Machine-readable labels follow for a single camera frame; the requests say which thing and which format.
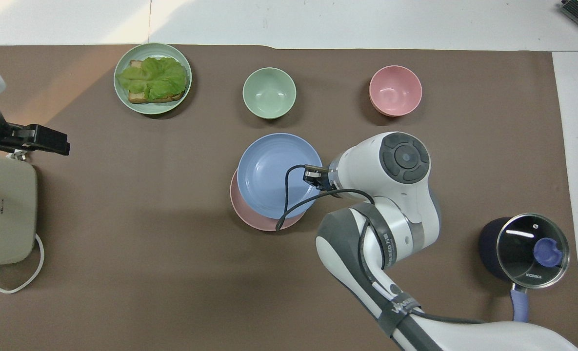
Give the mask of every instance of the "black cable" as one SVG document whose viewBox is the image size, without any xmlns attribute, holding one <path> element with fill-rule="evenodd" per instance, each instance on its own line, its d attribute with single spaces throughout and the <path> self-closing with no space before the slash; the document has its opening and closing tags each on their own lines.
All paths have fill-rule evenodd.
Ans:
<svg viewBox="0 0 578 351">
<path fill-rule="evenodd" d="M 456 324 L 483 324 L 483 323 L 486 323 L 485 321 L 478 320 L 478 319 L 441 317 L 439 315 L 427 314 L 427 313 L 420 312 L 417 310 L 412 310 L 411 313 L 416 315 L 416 316 L 423 317 L 425 319 L 435 320 L 437 322 L 447 322 L 447 323 L 456 323 Z"/>
<path fill-rule="evenodd" d="M 367 279 L 369 280 L 369 282 L 371 282 L 371 284 L 373 284 L 374 282 L 380 284 L 380 282 L 378 282 L 378 280 L 373 276 L 373 273 L 371 273 L 371 270 L 367 265 L 367 260 L 365 260 L 364 255 L 365 236 L 366 236 L 365 234 L 367 234 L 367 228 L 369 228 L 369 225 L 371 225 L 371 221 L 369 220 L 368 217 L 365 217 L 365 223 L 362 225 L 362 231 L 360 231 L 360 239 L 358 239 L 358 253 L 356 254 L 358 255 L 359 258 L 358 264 L 360 265 L 360 269 L 362 273 L 364 273 L 365 277 L 367 277 Z"/>
<path fill-rule="evenodd" d="M 293 171 L 294 169 L 297 169 L 297 168 L 306 168 L 306 165 L 304 165 L 304 164 L 295 165 L 295 166 L 289 168 L 287 170 L 286 175 L 284 176 L 284 213 L 282 214 L 282 216 L 280 216 L 280 218 L 278 218 L 278 222 L 276 223 L 276 232 L 280 231 L 280 229 L 282 228 L 282 225 L 284 224 L 284 220 L 286 219 L 287 215 L 289 215 L 291 212 L 293 212 L 293 210 L 306 204 L 307 202 L 311 202 L 312 200 L 316 200 L 318 198 L 322 198 L 322 197 L 327 196 L 327 195 L 333 195 L 333 194 L 338 194 L 338 193 L 356 193 L 358 195 L 362 195 L 365 198 L 367 198 L 367 200 L 369 200 L 369 202 L 371 202 L 372 205 L 375 204 L 373 197 L 371 197 L 371 195 L 365 193 L 362 190 L 358 190 L 358 189 L 334 189 L 334 190 L 330 190 L 330 191 L 324 191 L 323 193 L 319 193 L 318 195 L 309 197 L 306 200 L 298 202 L 296 205 L 294 205 L 290 209 L 287 209 L 287 207 L 289 206 L 289 173 L 291 171 Z"/>
</svg>

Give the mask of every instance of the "white power cord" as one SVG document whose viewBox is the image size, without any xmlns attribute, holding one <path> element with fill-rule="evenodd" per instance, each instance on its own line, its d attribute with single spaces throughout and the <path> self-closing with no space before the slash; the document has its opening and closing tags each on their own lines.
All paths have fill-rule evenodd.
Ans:
<svg viewBox="0 0 578 351">
<path fill-rule="evenodd" d="M 35 233 L 35 240 L 37 240 L 37 244 L 40 247 L 40 264 L 37 265 L 37 269 L 35 270 L 35 273 L 33 273 L 33 275 L 24 284 L 17 287 L 16 289 L 5 290 L 5 289 L 0 287 L 1 293 L 17 293 L 18 291 L 21 291 L 24 287 L 26 287 L 26 285 L 30 284 L 30 282 L 32 282 L 33 279 L 35 279 L 35 277 L 37 277 L 37 275 L 40 273 L 41 267 L 42 267 L 42 265 L 44 265 L 44 245 L 41 243 L 40 236 L 37 235 L 37 233 Z"/>
</svg>

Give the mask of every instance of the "white table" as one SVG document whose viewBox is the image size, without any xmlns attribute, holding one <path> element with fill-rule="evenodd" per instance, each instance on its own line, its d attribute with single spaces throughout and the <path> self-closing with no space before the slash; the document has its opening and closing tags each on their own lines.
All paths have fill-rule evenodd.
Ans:
<svg viewBox="0 0 578 351">
<path fill-rule="evenodd" d="M 554 53 L 578 256 L 578 26 L 558 0 L 0 0 L 0 45 L 258 44 Z"/>
</svg>

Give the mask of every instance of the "sandwich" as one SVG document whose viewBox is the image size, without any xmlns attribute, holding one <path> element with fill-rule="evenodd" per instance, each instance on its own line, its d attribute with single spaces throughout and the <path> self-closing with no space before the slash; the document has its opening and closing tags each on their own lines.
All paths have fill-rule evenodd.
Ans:
<svg viewBox="0 0 578 351">
<path fill-rule="evenodd" d="M 187 80 L 184 68 L 173 58 L 131 60 L 130 67 L 116 77 L 133 104 L 180 100 Z"/>
</svg>

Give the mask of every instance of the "blue handle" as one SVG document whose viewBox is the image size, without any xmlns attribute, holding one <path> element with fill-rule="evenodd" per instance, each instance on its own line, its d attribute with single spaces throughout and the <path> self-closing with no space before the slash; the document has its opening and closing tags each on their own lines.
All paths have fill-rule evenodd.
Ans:
<svg viewBox="0 0 578 351">
<path fill-rule="evenodd" d="M 527 293 L 517 291 L 512 289 L 510 291 L 510 297 L 512 298 L 512 308 L 514 309 L 514 322 L 525 322 L 527 323 L 529 315 L 529 300 L 527 298 Z"/>
</svg>

